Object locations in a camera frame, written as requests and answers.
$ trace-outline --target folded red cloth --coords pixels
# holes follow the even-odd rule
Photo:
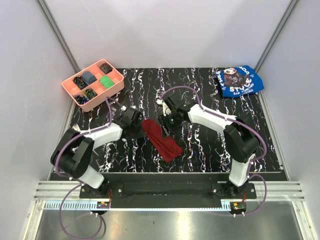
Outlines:
[[[161,126],[153,119],[144,120],[142,122],[142,128],[166,163],[171,162],[177,156],[182,154],[183,151],[181,147],[177,145],[175,140],[169,136],[165,138],[162,137]]]

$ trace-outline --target black marble tabletop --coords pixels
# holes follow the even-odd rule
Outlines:
[[[119,69],[124,75],[124,90],[113,96],[125,106],[136,106],[145,119],[158,121],[162,109],[156,104],[165,90],[174,86],[194,88],[203,99],[202,103],[221,113],[249,115],[252,127],[267,144],[265,158],[255,162],[252,172],[278,172],[280,166],[271,140],[259,97],[257,94],[239,98],[223,98],[216,80],[218,68],[126,68]],[[194,93],[176,90],[185,100],[195,99]],[[115,114],[119,106],[111,103]],[[70,126],[78,124],[81,130],[93,129],[109,121],[108,107],[104,102],[90,112],[75,107]],[[101,173],[107,172],[229,172],[230,155],[226,152],[224,137],[204,126],[185,123],[181,132],[174,136],[183,153],[166,163],[155,147],[145,138],[120,139],[97,148],[92,154],[91,166]],[[262,148],[257,151],[260,156]]]

